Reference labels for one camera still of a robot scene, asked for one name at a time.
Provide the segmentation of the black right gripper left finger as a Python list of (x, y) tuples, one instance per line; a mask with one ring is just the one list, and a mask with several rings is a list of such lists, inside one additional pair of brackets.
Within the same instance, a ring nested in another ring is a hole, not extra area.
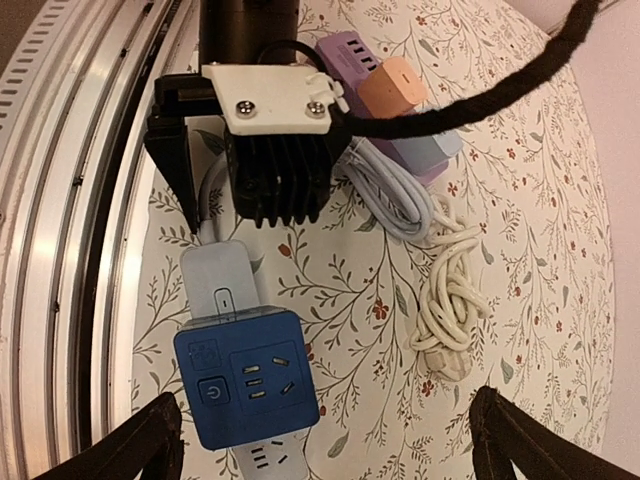
[(175, 396), (164, 392), (100, 442), (38, 478), (179, 479), (184, 461), (181, 427)]

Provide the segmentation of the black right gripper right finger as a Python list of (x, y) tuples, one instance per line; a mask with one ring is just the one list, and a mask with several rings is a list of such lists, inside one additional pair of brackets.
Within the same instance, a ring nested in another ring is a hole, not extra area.
[(548, 430), (498, 390), (481, 387), (469, 408), (472, 460), (478, 479), (635, 479), (626, 471)]

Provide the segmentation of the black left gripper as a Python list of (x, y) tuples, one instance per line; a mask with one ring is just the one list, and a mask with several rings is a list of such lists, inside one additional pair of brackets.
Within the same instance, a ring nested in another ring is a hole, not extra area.
[(185, 120), (222, 113), (212, 81), (202, 69), (211, 64), (252, 65), (273, 42), (296, 39), (299, 5), (289, 0), (202, 1), (198, 69), (163, 75), (154, 82), (144, 146), (193, 234), (199, 229), (199, 207)]

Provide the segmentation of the dark blue cube socket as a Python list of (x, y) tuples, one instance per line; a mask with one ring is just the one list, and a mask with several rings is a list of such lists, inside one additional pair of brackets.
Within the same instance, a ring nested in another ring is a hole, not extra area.
[(173, 340), (201, 446), (215, 451), (320, 419), (299, 316), (260, 306), (188, 321)]

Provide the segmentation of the light blue power strip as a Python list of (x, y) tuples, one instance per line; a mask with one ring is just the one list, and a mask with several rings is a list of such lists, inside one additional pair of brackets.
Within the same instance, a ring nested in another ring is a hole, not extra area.
[[(259, 298), (247, 249), (239, 241), (189, 249), (180, 266), (190, 320), (266, 305)], [(300, 440), (305, 429), (224, 449), (232, 451), (246, 479), (305, 479), (309, 470)]]

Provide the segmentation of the pink small charger plug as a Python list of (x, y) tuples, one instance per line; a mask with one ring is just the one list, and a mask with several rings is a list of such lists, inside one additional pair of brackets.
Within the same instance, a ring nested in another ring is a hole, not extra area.
[(407, 114), (428, 97), (425, 85), (404, 57), (385, 59), (363, 80), (357, 94), (375, 119)]

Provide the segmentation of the light blue charger plug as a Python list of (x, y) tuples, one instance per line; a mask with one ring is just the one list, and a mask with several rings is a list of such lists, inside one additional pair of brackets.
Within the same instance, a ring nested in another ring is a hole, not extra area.
[(447, 130), (433, 136), (393, 140), (390, 146), (393, 158), (423, 184), (428, 184), (447, 170), (463, 142), (456, 130)]

